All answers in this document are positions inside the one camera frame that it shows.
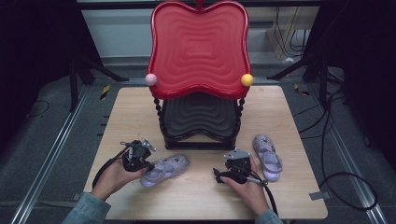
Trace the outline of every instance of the black chair base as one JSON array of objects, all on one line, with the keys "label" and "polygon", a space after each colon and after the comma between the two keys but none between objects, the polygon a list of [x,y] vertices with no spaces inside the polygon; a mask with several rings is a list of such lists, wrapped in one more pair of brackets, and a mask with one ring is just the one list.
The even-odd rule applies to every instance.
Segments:
[{"label": "black chair base", "polygon": [[[160,128],[167,149],[233,150],[241,124],[242,104],[205,92],[163,101],[154,101],[160,116]],[[214,141],[184,141],[202,134]]]}]

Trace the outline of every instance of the pink ball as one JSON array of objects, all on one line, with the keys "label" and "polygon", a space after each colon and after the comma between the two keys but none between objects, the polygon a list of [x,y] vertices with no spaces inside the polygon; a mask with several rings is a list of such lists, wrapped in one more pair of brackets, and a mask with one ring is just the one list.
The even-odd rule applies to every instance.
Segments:
[{"label": "pink ball", "polygon": [[146,75],[146,84],[148,84],[148,86],[154,86],[155,83],[157,83],[157,76],[155,76],[154,74],[147,74]]}]

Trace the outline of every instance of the black handheld controller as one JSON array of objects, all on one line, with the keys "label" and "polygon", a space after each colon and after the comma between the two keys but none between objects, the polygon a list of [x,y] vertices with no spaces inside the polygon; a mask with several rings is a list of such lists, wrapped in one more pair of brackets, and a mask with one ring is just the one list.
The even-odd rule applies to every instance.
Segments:
[{"label": "black handheld controller", "polygon": [[155,148],[151,146],[147,139],[143,143],[134,140],[132,143],[123,144],[128,147],[122,155],[122,165],[126,171],[136,172],[146,167],[148,167],[148,171],[154,169],[154,165],[146,161],[146,158],[151,155],[150,150],[155,151]]},{"label": "black handheld controller", "polygon": [[213,168],[213,172],[216,176],[216,180],[218,181],[218,183],[224,183],[220,179],[220,177],[226,176],[230,177],[239,184],[245,184],[248,181],[247,177],[249,177],[251,172],[249,159],[250,154],[244,150],[236,148],[229,154],[224,155],[224,157],[227,159],[227,161],[225,162],[225,167],[227,168],[227,171],[220,172],[216,168]]}]

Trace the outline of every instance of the black cable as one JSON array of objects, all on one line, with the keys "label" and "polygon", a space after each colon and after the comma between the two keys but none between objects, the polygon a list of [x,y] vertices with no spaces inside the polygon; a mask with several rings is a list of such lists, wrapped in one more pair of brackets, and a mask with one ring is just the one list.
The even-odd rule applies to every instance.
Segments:
[{"label": "black cable", "polygon": [[278,215],[278,213],[277,213],[277,208],[276,208],[276,203],[275,203],[275,199],[274,199],[274,195],[272,194],[271,190],[268,188],[268,186],[266,185],[266,183],[260,178],[260,176],[259,176],[256,172],[254,172],[254,171],[252,171],[252,170],[247,171],[247,170],[245,170],[245,169],[242,169],[242,168],[237,167],[237,166],[234,166],[234,165],[231,166],[231,167],[233,167],[234,169],[237,169],[237,170],[239,170],[239,171],[242,171],[242,172],[244,172],[245,174],[247,174],[248,176],[252,176],[253,178],[255,178],[255,179],[257,179],[257,180],[260,181],[261,186],[263,186],[263,187],[265,188],[265,191],[267,192],[268,197],[270,198],[270,203],[271,203],[271,205],[272,205],[273,211],[275,212],[276,215]]},{"label": "black cable", "polygon": [[[336,100],[339,100],[339,99],[342,99],[342,98],[345,98],[345,96],[343,95],[343,96],[340,96],[340,97],[337,97],[337,98],[335,98],[335,99],[332,99],[332,102],[334,102],[334,101],[336,101]],[[296,117],[297,115],[300,115],[300,114],[303,114],[304,112],[306,112],[306,111],[308,111],[308,110],[310,110],[310,109],[313,109],[313,108],[315,108],[315,107],[317,107],[318,105],[314,105],[314,106],[311,106],[311,107],[309,107],[309,108],[307,108],[307,109],[305,109],[305,110],[302,110],[302,111],[300,111],[300,112],[298,112],[297,114],[295,114],[295,115],[293,115],[294,117]],[[332,124],[331,124],[331,126],[330,126],[330,128],[326,131],[326,133],[325,134],[327,134],[331,129],[332,129],[332,125],[334,124],[334,119],[332,118]],[[309,137],[302,137],[301,139],[311,139],[311,138],[317,138],[317,137],[321,137],[322,136],[322,134],[321,135],[316,135],[316,136],[309,136]]]},{"label": "black cable", "polygon": [[28,114],[27,118],[32,118],[32,117],[40,116],[40,115],[44,114],[44,113],[50,108],[50,103],[49,103],[48,101],[39,100],[39,101],[36,101],[36,103],[46,103],[46,104],[47,104],[47,107],[44,109],[44,111],[42,111],[42,112],[40,112],[40,113],[33,114],[33,115]]},{"label": "black cable", "polygon": [[[290,54],[286,50],[285,40],[283,39],[278,20],[279,20],[279,7],[276,7],[276,21],[275,21],[275,26],[274,26],[274,36],[275,36],[276,42],[282,49],[283,54],[285,54],[286,56],[291,57],[291,58],[298,57],[299,55]],[[280,33],[281,41],[276,36],[276,28],[278,29],[278,31]]]},{"label": "black cable", "polygon": [[114,161],[116,161],[117,159],[121,159],[120,155],[122,155],[127,149],[129,148],[129,145],[125,146],[125,148],[123,150],[121,150],[115,157],[113,157],[112,159],[108,160],[98,171],[98,173],[96,174],[95,178],[92,181],[92,188],[95,187],[96,182],[98,182],[99,177],[102,175],[102,173],[105,171],[105,169],[107,169],[107,167],[109,167]]},{"label": "black cable", "polygon": [[[340,93],[340,92],[341,92],[341,90],[338,90],[338,91],[336,91],[333,95],[336,95],[336,94],[338,94],[338,93]],[[331,99],[328,100],[327,106],[325,106],[324,112],[323,112],[323,114],[320,116],[320,118],[319,118],[315,123],[313,123],[313,124],[311,124],[310,126],[304,128],[304,129],[302,129],[302,130],[299,131],[298,133],[306,132],[306,131],[310,130],[311,128],[317,126],[317,125],[321,122],[321,120],[325,117],[326,113],[328,112],[328,109],[327,109],[327,107],[329,107],[328,104],[330,104],[332,101],[335,101],[335,100],[338,100],[338,99],[341,99],[341,98],[344,98],[344,96],[338,97],[338,98],[336,98],[336,99],[333,99],[333,98],[331,97]],[[305,112],[305,111],[307,111],[307,110],[309,110],[309,109],[312,109],[312,108],[314,108],[315,106],[312,106],[312,107],[310,107],[310,108],[308,108],[308,109],[306,109],[306,110],[303,110],[302,112],[299,112],[299,113],[297,113],[297,114],[294,115],[294,116],[297,116],[297,115],[299,115],[299,114],[301,114],[301,113],[303,113],[303,112]]]},{"label": "black cable", "polygon": [[[368,182],[368,181],[366,181],[364,178],[362,178],[361,176],[359,176],[359,175],[355,175],[355,174],[352,174],[352,173],[348,173],[348,172],[339,172],[339,173],[335,173],[335,174],[332,174],[332,175],[329,175],[329,176],[326,176],[326,173],[325,173],[325,169],[324,169],[324,140],[325,140],[325,132],[326,132],[326,127],[327,127],[327,124],[329,123],[329,120],[330,120],[330,116],[331,116],[331,107],[332,107],[332,98],[334,97],[334,95],[335,94],[332,94],[331,96],[330,96],[330,99],[329,99],[329,103],[328,103],[328,108],[327,108],[327,110],[328,110],[328,116],[327,116],[327,118],[326,118],[326,122],[325,122],[325,125],[324,125],[324,128],[323,128],[323,132],[322,132],[322,139],[321,139],[321,172],[322,172],[322,175],[323,175],[323,181],[322,181],[322,183],[320,183],[320,185],[319,185],[319,188],[321,189],[321,187],[324,185],[324,184],[326,184],[327,185],[327,187],[329,188],[329,190],[332,192],[332,194],[336,197],[336,198],[338,198],[341,202],[343,202],[343,203],[345,203],[346,205],[348,205],[348,206],[350,206],[350,207],[352,207],[352,208],[354,208],[354,209],[356,209],[356,210],[359,210],[359,211],[368,211],[368,210],[371,210],[371,209],[373,209],[374,207],[376,207],[376,205],[378,204],[378,196],[377,196],[377,194],[376,194],[376,192],[375,192],[375,189],[373,188],[373,186]],[[370,188],[370,190],[371,190],[371,192],[373,193],[373,195],[374,195],[374,198],[375,198],[375,200],[374,200],[374,202],[373,202],[373,204],[372,205],[370,205],[370,206],[368,206],[368,207],[359,207],[359,206],[356,206],[356,205],[354,205],[354,204],[352,204],[352,203],[349,203],[349,202],[347,202],[345,199],[343,199],[340,195],[338,195],[334,190],[333,190],[333,188],[328,184],[328,181],[329,181],[329,179],[331,179],[331,178],[333,178],[333,177],[335,177],[335,176],[338,176],[338,175],[352,175],[352,176],[354,176],[354,177],[356,177],[356,178],[358,178],[359,180],[361,180],[361,181],[363,181],[369,188]]]},{"label": "black cable", "polygon": [[[291,35],[291,41],[292,41],[292,39],[295,37],[297,43],[300,42],[299,39],[298,39],[297,34],[298,34],[298,30],[293,30],[293,34]],[[293,45],[293,44],[291,43],[291,41],[290,41],[290,42],[289,42],[290,49],[292,49],[292,50],[294,50],[294,51],[297,51],[297,52],[302,52],[302,51],[304,51],[304,48],[305,48],[305,36],[306,36],[306,30],[304,30],[303,44],[301,44],[301,45]]]}]

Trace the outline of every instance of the tripod leg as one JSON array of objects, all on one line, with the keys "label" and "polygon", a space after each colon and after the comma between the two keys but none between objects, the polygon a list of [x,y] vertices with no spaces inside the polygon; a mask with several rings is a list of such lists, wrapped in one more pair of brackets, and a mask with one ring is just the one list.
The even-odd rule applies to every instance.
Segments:
[{"label": "tripod leg", "polygon": [[297,70],[301,66],[307,65],[309,62],[311,62],[312,59],[313,59],[312,54],[310,56],[303,57],[299,62],[292,64],[291,66],[289,66],[289,67],[285,68],[284,70],[282,70],[280,73],[278,73],[278,74],[276,74],[274,76],[268,77],[267,79],[279,80],[282,77],[287,76],[288,74],[290,74],[294,70]]},{"label": "tripod leg", "polygon": [[111,71],[107,70],[106,68],[104,68],[103,66],[100,66],[99,64],[91,61],[89,58],[85,57],[82,54],[79,54],[78,57],[81,59],[81,61],[85,64],[87,64],[88,66],[98,70],[99,72],[105,74],[108,77],[111,77],[112,79],[116,80],[116,81],[128,81],[129,78],[126,77],[120,77],[114,73],[112,73]]}]

